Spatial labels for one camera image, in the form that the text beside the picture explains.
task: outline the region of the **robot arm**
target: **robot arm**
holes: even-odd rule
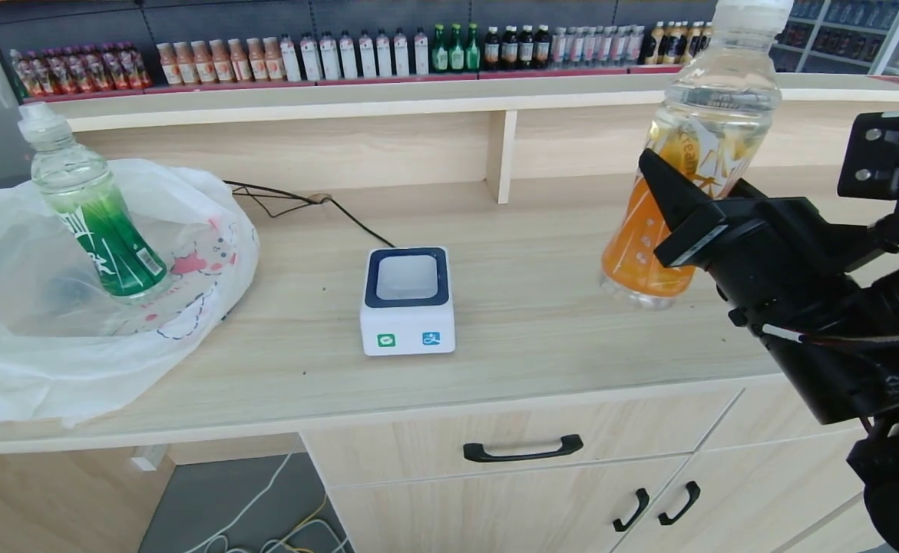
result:
[[[839,196],[896,203],[869,227],[829,223],[805,198],[768,198],[742,180],[712,200],[650,150],[640,168],[671,230],[660,263],[706,270],[730,321],[757,336],[818,421],[863,420],[869,437],[848,463],[899,552],[899,270],[866,288],[848,276],[899,252],[899,112],[857,116],[842,164]]]

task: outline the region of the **plastic bag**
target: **plastic bag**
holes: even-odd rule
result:
[[[133,402],[192,353],[255,276],[255,227],[221,180],[109,162],[173,286],[145,305],[102,290],[91,259],[31,181],[0,190],[0,421],[66,426]]]

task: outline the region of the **black cable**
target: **black cable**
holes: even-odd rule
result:
[[[322,204],[329,202],[331,204],[334,204],[334,206],[336,206],[336,209],[340,210],[342,214],[345,214],[345,216],[347,216],[349,220],[354,221],[354,224],[357,225],[357,227],[361,227],[361,230],[364,230],[367,234],[372,235],[374,238],[382,242],[382,244],[386,245],[389,248],[397,247],[387,238],[371,230],[368,225],[361,223],[361,220],[359,220],[357,217],[354,217],[354,214],[351,214],[350,211],[347,211],[346,207],[341,206],[341,204],[337,202],[336,199],[333,199],[333,196],[330,196],[329,194],[315,194],[309,198],[306,198],[305,196],[299,196],[299,194],[294,194],[292,192],[275,190],[274,188],[266,188],[264,186],[259,186],[256,184],[246,184],[234,180],[225,180],[224,182],[231,186],[238,187],[232,190],[231,194],[235,196],[248,196],[250,199],[254,200],[256,204],[259,204],[259,206],[261,206],[264,210],[264,213],[268,214],[268,217],[271,218],[284,216],[284,214],[291,213],[291,211],[301,210],[303,207],[322,206]],[[268,192],[269,194],[255,194],[252,192],[252,189],[260,190],[262,192]],[[302,202],[302,204],[301,206],[289,207],[288,210],[273,214],[271,213],[271,210],[268,209],[268,207],[262,202],[262,200],[259,200],[259,198],[297,200],[297,202]]]

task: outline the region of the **black handle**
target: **black handle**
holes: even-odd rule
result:
[[[685,512],[688,512],[689,508],[695,504],[695,501],[698,501],[698,497],[702,494],[702,488],[698,487],[698,484],[695,483],[694,480],[685,484],[685,490],[688,490],[688,503],[681,508],[681,511],[679,511],[677,515],[674,515],[674,518],[668,517],[667,512],[661,512],[660,515],[657,515],[657,519],[659,519],[661,526],[670,526],[673,525],[674,522],[678,522],[681,517],[684,517]]]
[[[483,444],[463,444],[463,458],[472,462],[509,462],[530,461],[531,459],[548,459],[552,456],[572,455],[583,448],[582,438],[578,434],[562,436],[562,446],[553,452],[526,455],[489,455]]]
[[[636,511],[634,511],[634,514],[632,515],[632,517],[630,517],[629,521],[627,521],[627,524],[624,524],[623,522],[621,522],[620,519],[615,519],[615,521],[613,521],[614,531],[618,531],[618,532],[627,531],[627,529],[629,529],[630,526],[632,526],[634,524],[634,522],[636,522],[636,519],[640,518],[641,512],[643,512],[643,510],[645,510],[645,508],[648,506],[649,503],[650,503],[650,496],[646,494],[646,490],[643,488],[636,490]]]

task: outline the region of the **green bottle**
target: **green bottle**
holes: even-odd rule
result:
[[[449,51],[446,50],[442,25],[436,25],[435,37],[432,38],[432,71],[434,73],[445,73],[446,69],[449,69]]]
[[[21,105],[20,113],[22,137],[36,150],[32,181],[88,253],[105,291],[132,303],[168,291],[169,270],[132,224],[104,157],[78,144],[48,105]]]
[[[480,46],[477,45],[477,24],[470,23],[470,34],[466,37],[466,70],[476,73],[480,70]]]
[[[466,53],[463,52],[463,39],[460,38],[458,22],[452,24],[452,41],[449,42],[449,69],[460,73],[466,63]]]

